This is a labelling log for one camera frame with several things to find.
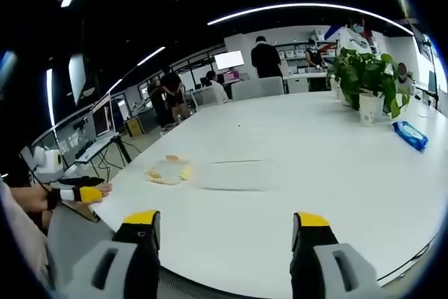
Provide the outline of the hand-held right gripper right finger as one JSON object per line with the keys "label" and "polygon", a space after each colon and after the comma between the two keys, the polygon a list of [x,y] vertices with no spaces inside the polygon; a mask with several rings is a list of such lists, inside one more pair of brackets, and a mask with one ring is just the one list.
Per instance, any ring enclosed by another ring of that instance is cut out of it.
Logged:
{"label": "hand-held right gripper right finger", "polygon": [[294,298],[379,298],[373,266],[350,244],[339,243],[322,216],[293,216],[291,286]]}

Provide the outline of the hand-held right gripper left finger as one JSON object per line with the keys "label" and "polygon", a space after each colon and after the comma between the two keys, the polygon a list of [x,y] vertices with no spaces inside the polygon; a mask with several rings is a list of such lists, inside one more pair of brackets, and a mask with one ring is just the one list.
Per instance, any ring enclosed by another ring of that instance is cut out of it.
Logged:
{"label": "hand-held right gripper left finger", "polygon": [[156,298],[160,279],[160,212],[130,214],[112,239],[73,267],[65,298]]}

